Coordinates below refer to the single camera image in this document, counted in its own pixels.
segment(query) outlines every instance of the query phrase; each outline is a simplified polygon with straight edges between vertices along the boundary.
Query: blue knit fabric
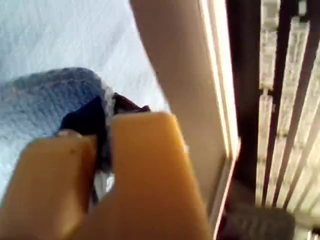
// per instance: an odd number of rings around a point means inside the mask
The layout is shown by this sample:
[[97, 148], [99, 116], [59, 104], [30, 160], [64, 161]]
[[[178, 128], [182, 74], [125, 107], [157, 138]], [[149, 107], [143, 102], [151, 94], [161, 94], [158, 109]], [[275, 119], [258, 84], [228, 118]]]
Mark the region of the blue knit fabric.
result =
[[85, 68], [36, 73], [0, 86], [0, 197], [28, 142], [52, 136], [67, 113], [105, 93], [101, 79]]

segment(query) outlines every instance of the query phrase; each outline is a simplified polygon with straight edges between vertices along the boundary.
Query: fabric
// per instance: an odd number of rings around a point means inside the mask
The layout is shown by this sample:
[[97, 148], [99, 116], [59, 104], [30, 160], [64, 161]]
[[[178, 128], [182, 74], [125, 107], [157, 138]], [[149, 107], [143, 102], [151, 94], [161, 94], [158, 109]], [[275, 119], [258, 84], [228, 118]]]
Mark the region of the fabric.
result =
[[56, 134], [65, 115], [96, 97], [104, 100], [108, 118], [113, 92], [86, 68], [35, 73], [0, 88], [0, 196], [26, 144]]

